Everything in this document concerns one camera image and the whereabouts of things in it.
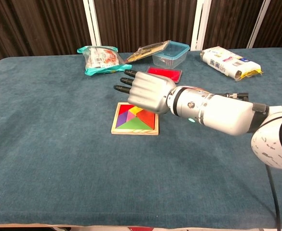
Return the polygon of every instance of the wooden frame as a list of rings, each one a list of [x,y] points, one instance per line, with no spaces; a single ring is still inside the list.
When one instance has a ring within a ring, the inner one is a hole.
[[[119,110],[121,105],[131,105],[129,103],[118,103],[111,133],[112,134],[123,134],[123,135],[159,135],[159,115],[155,114],[155,129],[152,130],[142,130],[142,129],[117,129],[116,124],[119,116]]]

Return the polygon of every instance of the plastic container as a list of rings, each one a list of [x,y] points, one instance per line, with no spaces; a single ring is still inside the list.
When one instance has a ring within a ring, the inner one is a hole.
[[[165,50],[152,55],[152,59],[156,66],[173,69],[186,59],[189,50],[189,45],[171,41]]]

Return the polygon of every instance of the table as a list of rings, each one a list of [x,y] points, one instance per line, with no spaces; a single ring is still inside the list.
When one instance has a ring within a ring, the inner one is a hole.
[[[282,48],[239,49],[263,76],[235,82],[189,52],[180,85],[282,104]],[[133,64],[146,71],[151,57]],[[273,228],[251,134],[232,137],[167,113],[159,136],[111,135],[123,73],[84,75],[82,55],[0,61],[0,224]],[[273,169],[282,217],[282,170]]]

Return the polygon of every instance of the snack bag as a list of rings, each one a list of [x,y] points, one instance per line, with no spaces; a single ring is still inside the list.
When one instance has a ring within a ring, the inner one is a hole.
[[[235,81],[262,73],[259,64],[249,61],[222,47],[205,49],[201,51],[200,56],[202,61],[226,76],[235,79]]]
[[[92,76],[97,73],[113,73],[131,69],[118,55],[118,49],[110,46],[85,46],[77,50],[85,57],[85,74]]]

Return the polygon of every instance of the tangram puzzle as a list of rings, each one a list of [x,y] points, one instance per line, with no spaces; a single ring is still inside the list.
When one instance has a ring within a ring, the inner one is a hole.
[[[159,116],[129,103],[118,103],[111,133],[158,135]]]

